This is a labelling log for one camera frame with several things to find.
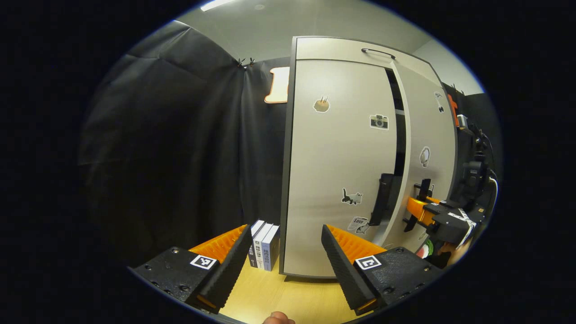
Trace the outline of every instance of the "finger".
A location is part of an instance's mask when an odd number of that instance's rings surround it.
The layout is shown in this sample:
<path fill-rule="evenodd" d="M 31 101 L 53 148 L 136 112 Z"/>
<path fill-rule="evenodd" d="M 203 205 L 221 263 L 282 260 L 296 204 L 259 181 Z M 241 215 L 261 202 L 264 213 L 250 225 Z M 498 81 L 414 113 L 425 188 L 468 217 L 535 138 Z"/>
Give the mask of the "finger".
<path fill-rule="evenodd" d="M 286 316 L 286 314 L 284 314 L 283 312 L 272 312 L 272 314 L 270 314 L 270 317 L 278 318 L 282 320 L 282 323 L 288 323 L 288 316 Z"/>
<path fill-rule="evenodd" d="M 286 322 L 276 317 L 268 317 L 262 324 L 286 324 Z"/>

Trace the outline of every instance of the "white cable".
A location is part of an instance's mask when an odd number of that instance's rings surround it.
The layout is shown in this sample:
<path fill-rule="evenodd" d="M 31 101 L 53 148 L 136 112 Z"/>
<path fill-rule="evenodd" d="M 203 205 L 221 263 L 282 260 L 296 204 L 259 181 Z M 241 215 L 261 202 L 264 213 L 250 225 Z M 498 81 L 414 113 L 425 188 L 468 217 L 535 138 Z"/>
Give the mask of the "white cable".
<path fill-rule="evenodd" d="M 492 214 L 494 212 L 494 207 L 496 206 L 496 199 L 498 199 L 498 181 L 496 181 L 492 177 L 488 177 L 488 181 L 494 182 L 494 185 L 496 185 L 496 197 L 494 197 L 494 204 L 492 205 L 492 209 L 490 210 L 490 214 Z"/>

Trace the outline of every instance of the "ceiling light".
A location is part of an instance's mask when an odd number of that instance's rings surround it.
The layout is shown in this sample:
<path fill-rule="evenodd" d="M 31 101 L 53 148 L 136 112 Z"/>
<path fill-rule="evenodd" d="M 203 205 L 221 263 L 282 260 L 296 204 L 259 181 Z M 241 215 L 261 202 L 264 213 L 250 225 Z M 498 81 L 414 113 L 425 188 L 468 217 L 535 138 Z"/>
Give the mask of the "ceiling light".
<path fill-rule="evenodd" d="M 221 6 L 224 5 L 228 2 L 232 2 L 234 0 L 214 0 L 214 1 L 210 1 L 209 3 L 203 5 L 202 7 L 200 7 L 200 9 L 205 12 L 206 10 L 210 10 L 213 8 L 216 8 L 217 6 Z"/>

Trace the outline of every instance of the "blue book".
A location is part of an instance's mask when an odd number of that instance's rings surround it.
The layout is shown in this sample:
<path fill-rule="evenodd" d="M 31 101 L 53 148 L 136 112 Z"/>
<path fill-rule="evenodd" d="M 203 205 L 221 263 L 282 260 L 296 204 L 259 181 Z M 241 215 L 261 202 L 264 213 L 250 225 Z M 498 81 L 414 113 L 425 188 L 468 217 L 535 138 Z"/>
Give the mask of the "blue book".
<path fill-rule="evenodd" d="M 262 240 L 262 256 L 264 261 L 264 270 L 272 271 L 274 268 L 274 263 L 278 258 L 279 242 L 280 242 L 280 231 L 279 226 L 274 225 L 266 234 L 266 237 Z"/>
<path fill-rule="evenodd" d="M 256 254 L 254 254 L 254 238 L 260 232 L 260 229 L 264 225 L 263 220 L 257 220 L 252 227 L 250 227 L 250 231 L 252 234 L 252 245 L 250 245 L 250 249 L 248 250 L 248 260 L 250 260 L 250 266 L 258 268 L 258 264 L 256 264 Z"/>
<path fill-rule="evenodd" d="M 264 238 L 266 237 L 266 234 L 268 234 L 268 231 L 270 230 L 270 228 L 272 227 L 272 224 L 264 224 L 264 226 L 262 226 L 262 229 L 260 230 L 260 232 L 256 235 L 256 237 L 254 238 L 254 254 L 256 254 L 256 264 L 258 265 L 259 269 L 264 269 L 264 258 L 263 258 L 263 254 L 262 254 L 262 240 L 264 240 Z"/>

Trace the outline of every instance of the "ceiling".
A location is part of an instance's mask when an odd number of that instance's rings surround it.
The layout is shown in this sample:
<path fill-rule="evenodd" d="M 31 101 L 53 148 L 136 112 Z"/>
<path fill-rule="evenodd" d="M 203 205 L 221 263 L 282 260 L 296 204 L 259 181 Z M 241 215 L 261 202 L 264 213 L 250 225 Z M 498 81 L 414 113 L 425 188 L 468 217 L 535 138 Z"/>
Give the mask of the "ceiling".
<path fill-rule="evenodd" d="M 257 10 L 257 5 L 264 8 Z M 293 36 L 366 40 L 412 53 L 432 37 L 383 7 L 362 0 L 235 0 L 176 20 L 197 29 L 235 58 L 290 56 Z"/>

